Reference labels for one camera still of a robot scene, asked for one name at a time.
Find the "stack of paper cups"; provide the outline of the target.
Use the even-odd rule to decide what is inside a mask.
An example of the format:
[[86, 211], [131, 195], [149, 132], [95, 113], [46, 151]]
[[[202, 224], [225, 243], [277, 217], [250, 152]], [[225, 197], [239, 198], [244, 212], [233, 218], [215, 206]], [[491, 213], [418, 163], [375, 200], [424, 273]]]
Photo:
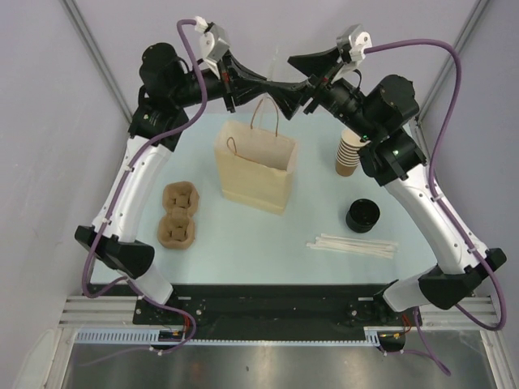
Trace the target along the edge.
[[360, 163], [358, 151], [367, 146], [368, 142], [362, 140], [352, 130], [345, 128], [341, 132], [340, 142], [337, 147], [335, 170], [342, 177], [351, 176]]

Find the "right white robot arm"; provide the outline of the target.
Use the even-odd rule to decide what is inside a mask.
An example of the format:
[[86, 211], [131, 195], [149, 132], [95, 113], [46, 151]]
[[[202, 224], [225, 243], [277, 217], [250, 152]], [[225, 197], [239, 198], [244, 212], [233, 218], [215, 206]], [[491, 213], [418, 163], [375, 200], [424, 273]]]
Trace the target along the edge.
[[403, 126], [418, 111], [411, 81], [387, 75], [368, 95], [347, 81], [335, 80], [353, 64], [345, 49], [294, 55], [289, 64], [306, 76], [300, 83], [274, 83], [268, 93], [292, 117], [320, 106], [363, 141], [359, 151], [364, 173], [372, 177], [407, 211], [426, 238], [437, 264], [421, 274], [395, 280], [379, 293], [375, 318], [393, 325], [404, 310], [432, 305], [458, 306], [507, 260], [500, 248], [489, 248], [470, 233], [437, 184], [434, 163], [427, 159]]

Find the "brown pulp cup carrier stack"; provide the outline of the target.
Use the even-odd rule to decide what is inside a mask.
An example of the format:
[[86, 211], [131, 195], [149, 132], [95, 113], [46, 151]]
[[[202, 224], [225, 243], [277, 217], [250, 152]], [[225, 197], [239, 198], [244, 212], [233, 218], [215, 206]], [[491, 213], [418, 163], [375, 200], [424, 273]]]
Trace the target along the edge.
[[157, 239], [167, 249], [186, 250], [195, 240], [194, 214], [199, 207], [199, 193], [191, 182], [174, 182], [162, 194], [165, 210]]

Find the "white wrapped straws bundle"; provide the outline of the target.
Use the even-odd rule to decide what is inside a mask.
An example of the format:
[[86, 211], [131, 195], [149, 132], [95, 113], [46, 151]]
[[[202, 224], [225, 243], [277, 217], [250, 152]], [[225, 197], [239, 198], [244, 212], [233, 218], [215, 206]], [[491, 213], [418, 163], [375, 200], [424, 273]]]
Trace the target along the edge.
[[366, 255], [380, 259], [393, 259], [398, 251], [398, 244], [392, 241], [341, 237], [321, 233], [306, 247], [313, 250], [328, 250], [341, 253]]

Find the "stack of black lids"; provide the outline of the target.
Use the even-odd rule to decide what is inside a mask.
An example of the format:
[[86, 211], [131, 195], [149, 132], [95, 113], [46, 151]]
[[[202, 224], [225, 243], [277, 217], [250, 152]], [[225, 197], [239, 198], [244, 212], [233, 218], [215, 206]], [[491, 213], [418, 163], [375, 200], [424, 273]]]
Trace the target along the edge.
[[370, 199], [356, 199], [345, 215], [346, 226], [355, 233], [368, 233], [380, 219], [379, 206]]

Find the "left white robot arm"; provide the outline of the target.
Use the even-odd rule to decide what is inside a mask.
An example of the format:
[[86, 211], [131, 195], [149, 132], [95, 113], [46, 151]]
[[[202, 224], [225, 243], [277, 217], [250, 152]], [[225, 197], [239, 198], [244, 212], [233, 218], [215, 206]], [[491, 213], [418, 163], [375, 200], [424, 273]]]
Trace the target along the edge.
[[119, 273], [121, 281], [135, 283], [141, 294], [153, 299], [150, 312], [164, 324], [178, 317], [179, 304], [170, 298], [172, 285], [153, 264], [153, 247], [137, 241], [136, 234], [149, 192], [182, 132], [202, 117], [211, 100], [222, 99], [234, 111], [262, 93], [292, 118], [302, 89], [298, 83], [270, 81], [247, 69], [230, 51], [224, 52], [215, 70], [201, 69], [193, 53], [189, 58], [191, 66], [168, 43], [144, 51], [139, 69], [143, 84], [121, 167], [99, 214], [75, 231], [75, 240], [88, 251], [84, 295], [97, 298], [118, 283], [113, 280], [98, 292], [89, 288], [92, 265], [99, 260]]

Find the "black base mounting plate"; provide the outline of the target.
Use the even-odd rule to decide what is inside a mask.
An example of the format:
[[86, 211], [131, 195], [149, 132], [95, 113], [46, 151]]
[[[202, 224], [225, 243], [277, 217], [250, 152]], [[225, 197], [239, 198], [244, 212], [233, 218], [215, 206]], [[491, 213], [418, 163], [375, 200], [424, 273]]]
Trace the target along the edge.
[[413, 311], [383, 307], [380, 284], [176, 284], [169, 305], [194, 317], [206, 335], [268, 336], [341, 328], [402, 327]]

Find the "brown paper bag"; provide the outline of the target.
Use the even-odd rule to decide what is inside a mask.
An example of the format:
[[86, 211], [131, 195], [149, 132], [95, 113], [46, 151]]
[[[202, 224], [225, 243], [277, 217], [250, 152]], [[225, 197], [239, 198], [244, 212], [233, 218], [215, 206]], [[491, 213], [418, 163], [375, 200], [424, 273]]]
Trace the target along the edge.
[[298, 142], [280, 134], [280, 110], [273, 107], [273, 130], [256, 127], [254, 119], [229, 120], [215, 139], [214, 153], [226, 199], [281, 215], [293, 188]]

